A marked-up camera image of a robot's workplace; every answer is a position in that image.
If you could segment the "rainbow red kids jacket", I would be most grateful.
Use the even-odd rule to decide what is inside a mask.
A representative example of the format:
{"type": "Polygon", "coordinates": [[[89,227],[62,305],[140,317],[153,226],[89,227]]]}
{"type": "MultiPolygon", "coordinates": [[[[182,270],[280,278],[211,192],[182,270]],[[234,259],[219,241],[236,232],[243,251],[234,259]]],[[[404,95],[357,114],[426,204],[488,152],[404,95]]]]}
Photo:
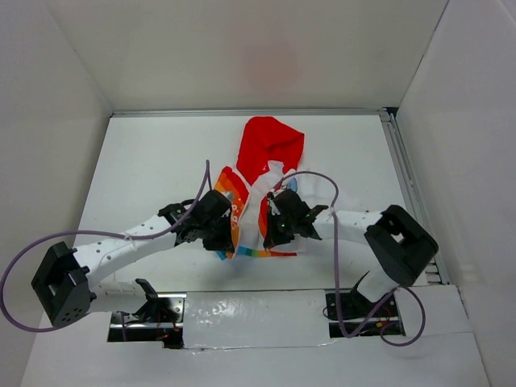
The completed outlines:
{"type": "Polygon", "coordinates": [[[305,135],[270,116],[249,119],[243,129],[236,162],[224,167],[215,189],[233,194],[231,238],[233,252],[218,252],[221,260],[235,256],[253,258],[297,256],[306,250],[306,241],[263,246],[270,209],[266,195],[291,189],[309,206],[328,205],[335,195],[329,181],[310,174],[285,179],[285,175],[307,169],[302,164],[305,135]]]}

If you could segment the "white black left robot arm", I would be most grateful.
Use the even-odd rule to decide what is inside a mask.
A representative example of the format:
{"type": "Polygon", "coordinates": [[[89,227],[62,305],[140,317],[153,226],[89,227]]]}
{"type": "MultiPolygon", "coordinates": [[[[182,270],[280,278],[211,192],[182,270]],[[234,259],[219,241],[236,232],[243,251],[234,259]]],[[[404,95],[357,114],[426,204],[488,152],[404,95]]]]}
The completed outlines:
{"type": "Polygon", "coordinates": [[[232,193],[212,189],[202,198],[170,204],[121,238],[70,248],[52,245],[31,286],[55,328],[69,326],[94,312],[126,312],[138,320],[153,320],[169,306],[143,278],[131,282],[105,281],[122,268],[157,252],[198,239],[208,251],[233,252],[232,193]]]}

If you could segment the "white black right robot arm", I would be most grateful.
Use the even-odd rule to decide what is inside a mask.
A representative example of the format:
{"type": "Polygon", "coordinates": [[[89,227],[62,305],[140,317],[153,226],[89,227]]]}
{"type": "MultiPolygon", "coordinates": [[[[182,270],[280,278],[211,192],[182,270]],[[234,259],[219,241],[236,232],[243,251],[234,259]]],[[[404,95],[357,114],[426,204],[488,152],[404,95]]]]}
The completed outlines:
{"type": "Polygon", "coordinates": [[[286,245],[297,237],[333,239],[370,247],[378,267],[355,286],[353,310],[369,316],[391,290],[411,287],[435,257],[435,239],[401,206],[380,212],[336,211],[329,206],[309,207],[291,189],[267,195],[264,248],[286,245]]]}

